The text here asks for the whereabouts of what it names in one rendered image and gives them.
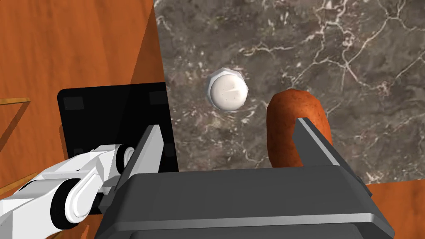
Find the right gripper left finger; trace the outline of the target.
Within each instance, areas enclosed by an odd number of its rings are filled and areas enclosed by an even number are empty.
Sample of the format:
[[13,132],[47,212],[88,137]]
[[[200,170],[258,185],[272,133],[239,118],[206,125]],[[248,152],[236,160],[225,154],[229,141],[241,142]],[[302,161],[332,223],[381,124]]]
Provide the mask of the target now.
[[133,175],[139,173],[157,173],[163,153],[164,141],[159,125],[147,126],[136,149],[127,161],[116,186],[118,190]]

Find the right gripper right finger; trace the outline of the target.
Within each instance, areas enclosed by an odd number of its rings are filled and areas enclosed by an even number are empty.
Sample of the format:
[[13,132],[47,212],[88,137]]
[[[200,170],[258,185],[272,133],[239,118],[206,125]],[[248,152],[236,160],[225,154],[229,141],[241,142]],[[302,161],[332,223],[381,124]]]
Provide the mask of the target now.
[[347,167],[347,162],[308,118],[297,118],[292,138],[304,166]]

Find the brown potato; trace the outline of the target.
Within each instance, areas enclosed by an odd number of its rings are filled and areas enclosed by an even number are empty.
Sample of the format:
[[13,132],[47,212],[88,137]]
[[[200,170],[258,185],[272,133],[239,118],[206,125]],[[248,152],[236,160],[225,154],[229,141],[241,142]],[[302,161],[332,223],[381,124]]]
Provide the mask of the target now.
[[293,142],[297,118],[307,117],[332,143],[330,125],[320,101],[308,91],[287,89],[275,94],[266,114],[267,150],[273,168],[300,167],[301,159]]

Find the black flat square panel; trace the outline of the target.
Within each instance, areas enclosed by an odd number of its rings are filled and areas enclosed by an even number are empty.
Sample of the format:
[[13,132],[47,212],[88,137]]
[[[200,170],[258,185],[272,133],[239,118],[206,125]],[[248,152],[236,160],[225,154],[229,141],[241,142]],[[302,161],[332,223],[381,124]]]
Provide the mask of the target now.
[[136,147],[157,124],[164,140],[159,171],[178,171],[165,83],[63,89],[57,98],[69,157],[100,145]]

